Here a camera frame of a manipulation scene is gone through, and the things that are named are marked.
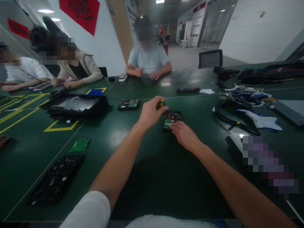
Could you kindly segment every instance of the white sleeve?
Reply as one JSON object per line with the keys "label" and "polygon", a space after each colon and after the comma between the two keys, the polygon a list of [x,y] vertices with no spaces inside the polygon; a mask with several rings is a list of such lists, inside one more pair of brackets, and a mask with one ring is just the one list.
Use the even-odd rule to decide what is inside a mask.
{"label": "white sleeve", "polygon": [[129,61],[128,63],[137,67],[137,51],[135,50],[135,48],[132,49],[131,53],[130,53],[130,57],[129,57]]}
{"label": "white sleeve", "polygon": [[32,61],[32,68],[35,73],[35,77],[52,79],[54,76],[48,71],[44,65],[40,65],[37,60]]}
{"label": "white sleeve", "polygon": [[162,46],[159,47],[158,53],[159,53],[159,58],[161,60],[162,65],[165,65],[167,62],[170,61],[167,54],[166,54],[165,49]]}
{"label": "white sleeve", "polygon": [[92,191],[80,200],[60,228],[106,228],[110,214],[108,198],[101,192]]}
{"label": "white sleeve", "polygon": [[15,76],[13,70],[6,69],[7,73],[7,81],[10,81],[12,83],[21,84],[24,83],[24,81],[20,80],[18,77]]}

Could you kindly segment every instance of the green workbench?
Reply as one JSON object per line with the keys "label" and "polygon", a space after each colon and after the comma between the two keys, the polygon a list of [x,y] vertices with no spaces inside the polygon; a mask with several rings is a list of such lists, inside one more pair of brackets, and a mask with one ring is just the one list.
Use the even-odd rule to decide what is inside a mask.
{"label": "green workbench", "polygon": [[[140,116],[141,108],[119,112],[117,107],[122,99],[137,98],[144,103],[156,95],[164,96],[169,110],[181,111],[184,122],[194,128],[199,139],[246,176],[242,165],[235,159],[241,157],[240,152],[227,140],[230,132],[243,131],[237,128],[230,132],[226,131],[215,123],[212,115],[213,106],[221,101],[219,95],[226,93],[216,85],[216,78],[213,69],[199,69],[172,72],[159,81],[151,80],[147,75],[142,78],[129,77],[125,82],[119,82],[117,78],[115,82],[103,79],[75,89],[71,93],[85,94],[90,89],[106,88],[104,94],[111,106],[109,111],[103,113],[98,120],[80,121],[74,126],[59,121],[50,128],[54,120],[48,117],[46,111],[36,108],[47,101],[48,95],[41,96],[3,123],[1,119],[5,119],[6,113],[0,112],[0,130],[9,127],[1,134],[12,138],[0,150],[0,220],[63,221],[87,192],[102,166]],[[228,80],[227,88],[233,88],[234,82],[235,78]],[[265,91],[273,94],[276,99],[303,100],[303,83],[304,78],[298,78],[260,87],[265,88]],[[177,87],[212,89],[215,93],[177,93]],[[27,96],[29,93],[19,91],[11,94],[19,95]],[[268,110],[266,105],[257,108],[257,111],[262,112],[264,116],[277,117],[278,125],[284,129],[279,133],[260,131],[263,136],[285,136],[287,141],[292,135],[303,136],[302,129],[295,127],[279,113]],[[232,119],[239,118],[242,122],[252,124],[245,115],[236,116],[235,110],[223,113]],[[145,214],[168,215],[180,219],[235,218],[207,170],[190,152],[178,144],[173,134],[162,131],[162,121],[161,118],[145,134],[130,178],[121,192],[111,219],[129,220]],[[222,125],[226,129],[229,127],[224,123]],[[71,130],[44,132],[52,128]],[[71,154],[69,149],[79,138],[89,138],[91,142],[87,151],[83,153],[86,158],[63,199],[52,206],[26,206],[25,200],[36,186],[39,177],[56,159]],[[295,151],[299,151],[300,144],[294,145],[294,148]],[[284,201],[277,200],[268,190],[261,188],[254,178],[250,181],[288,216],[294,217]]]}

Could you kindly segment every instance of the circuit board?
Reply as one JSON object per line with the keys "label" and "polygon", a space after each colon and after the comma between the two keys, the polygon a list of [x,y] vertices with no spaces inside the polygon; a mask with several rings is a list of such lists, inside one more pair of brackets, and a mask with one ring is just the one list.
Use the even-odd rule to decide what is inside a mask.
{"label": "circuit board", "polygon": [[139,108],[140,102],[138,99],[122,100],[119,103],[118,110],[131,110]]}
{"label": "circuit board", "polygon": [[89,142],[90,140],[89,139],[78,139],[73,147],[70,149],[70,152],[83,152],[83,151],[86,151],[86,149],[88,148],[89,146]]}
{"label": "circuit board", "polygon": [[165,111],[163,131],[172,131],[170,126],[172,123],[182,121],[181,112],[179,111]]}

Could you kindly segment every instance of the office chair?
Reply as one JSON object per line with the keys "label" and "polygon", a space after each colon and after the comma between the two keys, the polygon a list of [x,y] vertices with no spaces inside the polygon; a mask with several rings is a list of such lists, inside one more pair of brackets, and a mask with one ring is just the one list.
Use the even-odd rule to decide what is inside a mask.
{"label": "office chair", "polygon": [[108,72],[106,67],[99,67],[103,76],[108,77]]}
{"label": "office chair", "polygon": [[199,53],[199,69],[223,66],[223,51],[221,49]]}

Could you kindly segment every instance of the hand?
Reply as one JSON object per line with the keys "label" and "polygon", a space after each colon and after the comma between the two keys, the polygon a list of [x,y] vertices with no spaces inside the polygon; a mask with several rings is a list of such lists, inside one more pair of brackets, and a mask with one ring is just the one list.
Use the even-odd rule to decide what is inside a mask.
{"label": "hand", "polygon": [[158,80],[159,77],[161,76],[161,73],[160,71],[153,71],[149,74],[149,76],[151,79]]}
{"label": "hand", "polygon": [[6,136],[0,136],[0,149],[5,145],[5,143],[9,140]]}
{"label": "hand", "polygon": [[4,92],[14,92],[16,90],[18,90],[19,88],[15,85],[4,85],[2,86],[2,89]]}
{"label": "hand", "polygon": [[135,76],[140,78],[143,75],[143,69],[144,68],[137,68],[135,70]]}
{"label": "hand", "polygon": [[59,86],[64,83],[64,81],[58,80],[56,78],[51,79],[51,82],[53,83],[54,86]]}
{"label": "hand", "polygon": [[74,89],[74,88],[80,87],[80,86],[82,86],[84,84],[85,83],[84,83],[83,80],[71,81],[71,82],[66,82],[64,84],[64,87],[67,88],[67,89]]}
{"label": "hand", "polygon": [[175,134],[177,141],[188,151],[194,152],[204,145],[196,134],[184,122],[179,121],[170,125],[172,133]]}
{"label": "hand", "polygon": [[148,130],[158,121],[159,117],[164,111],[168,110],[168,107],[163,106],[157,110],[157,105],[161,100],[164,100],[161,96],[154,97],[151,101],[144,103],[142,106],[142,113],[140,114],[138,124],[145,130]]}

